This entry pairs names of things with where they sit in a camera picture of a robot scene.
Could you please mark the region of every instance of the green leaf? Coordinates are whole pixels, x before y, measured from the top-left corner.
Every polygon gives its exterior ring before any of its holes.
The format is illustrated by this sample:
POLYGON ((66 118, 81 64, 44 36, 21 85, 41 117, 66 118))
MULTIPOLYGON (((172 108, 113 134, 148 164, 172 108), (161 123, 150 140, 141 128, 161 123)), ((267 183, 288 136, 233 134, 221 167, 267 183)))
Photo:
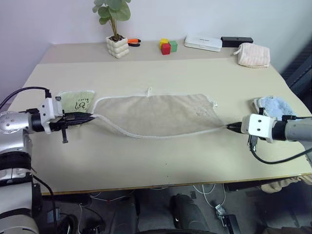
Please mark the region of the green leaf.
POLYGON ((104 0, 94 0, 95 6, 102 6, 104 4, 104 0))
POLYGON ((121 8, 118 11, 111 9, 110 7, 108 9, 109 12, 111 13, 111 16, 118 21, 126 21, 130 19, 131 16, 130 9, 125 1, 122 1, 121 8))
POLYGON ((101 17, 101 18, 107 18, 107 17, 110 17, 111 15, 109 14, 109 10, 108 10, 108 7, 106 6, 101 6, 99 8, 99 10, 97 11, 98 15, 101 17))
POLYGON ((109 19, 110 19, 109 17, 108 18, 99 18, 99 23, 101 25, 104 25, 109 21, 109 19))
POLYGON ((120 10, 122 0, 104 0, 106 5, 115 11, 120 10))
POLYGON ((94 6, 92 8, 93 13, 96 13, 98 11, 98 9, 100 8, 100 6, 94 6))

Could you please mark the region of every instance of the orange object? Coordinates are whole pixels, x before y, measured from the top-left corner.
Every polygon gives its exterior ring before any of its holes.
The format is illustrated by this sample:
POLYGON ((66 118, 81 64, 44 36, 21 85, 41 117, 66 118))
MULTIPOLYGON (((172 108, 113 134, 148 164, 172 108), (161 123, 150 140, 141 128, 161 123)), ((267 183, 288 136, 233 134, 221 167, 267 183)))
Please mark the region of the orange object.
POLYGON ((139 42, 141 42, 141 40, 137 38, 128 39, 128 43, 139 43, 139 42))

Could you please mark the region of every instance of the table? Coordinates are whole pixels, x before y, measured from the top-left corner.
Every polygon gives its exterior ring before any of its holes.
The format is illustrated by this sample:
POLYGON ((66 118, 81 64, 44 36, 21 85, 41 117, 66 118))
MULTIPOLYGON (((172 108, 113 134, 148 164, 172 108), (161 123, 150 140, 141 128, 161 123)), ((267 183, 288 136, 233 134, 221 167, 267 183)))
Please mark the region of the table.
MULTIPOLYGON (((215 111, 226 123, 241 121, 253 112, 252 100, 267 95, 284 98, 299 116, 311 115, 273 67, 239 66, 233 51, 209 52, 179 43, 178 52, 163 56, 157 42, 144 42, 117 60, 104 43, 52 45, 25 86, 47 87, 53 95, 95 90, 95 99, 143 93, 149 87, 155 93, 205 94, 217 101, 215 111)), ((43 99, 40 91, 24 92, 10 110, 38 107, 43 99)), ((247 147, 248 136, 226 129, 165 140, 133 139, 91 121, 71 128, 67 144, 60 132, 31 138, 33 168, 56 194, 312 174, 304 156, 277 165, 257 161, 247 147)), ((278 160, 303 150, 298 142, 259 141, 257 152, 263 159, 278 160)))

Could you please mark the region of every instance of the black box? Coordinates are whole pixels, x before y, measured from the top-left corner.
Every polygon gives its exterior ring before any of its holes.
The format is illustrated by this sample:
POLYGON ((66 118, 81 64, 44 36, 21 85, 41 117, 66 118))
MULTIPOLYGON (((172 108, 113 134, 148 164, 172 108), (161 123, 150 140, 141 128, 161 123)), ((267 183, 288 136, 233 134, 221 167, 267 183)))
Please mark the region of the black box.
POLYGON ((252 38, 240 38, 240 37, 221 37, 222 47, 239 47, 241 43, 253 43, 252 38))

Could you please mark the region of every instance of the white wall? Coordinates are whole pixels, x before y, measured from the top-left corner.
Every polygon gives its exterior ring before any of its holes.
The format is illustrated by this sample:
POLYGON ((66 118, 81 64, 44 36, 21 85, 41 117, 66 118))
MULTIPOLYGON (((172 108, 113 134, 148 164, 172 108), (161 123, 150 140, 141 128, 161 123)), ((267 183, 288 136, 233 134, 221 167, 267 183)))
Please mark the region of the white wall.
MULTIPOLYGON (((49 43, 104 41, 93 0, 0 1, 0 100, 21 87, 49 43)), ((246 36, 271 49, 282 71, 312 35, 312 0, 132 0, 122 35, 180 39, 189 33, 246 36)))

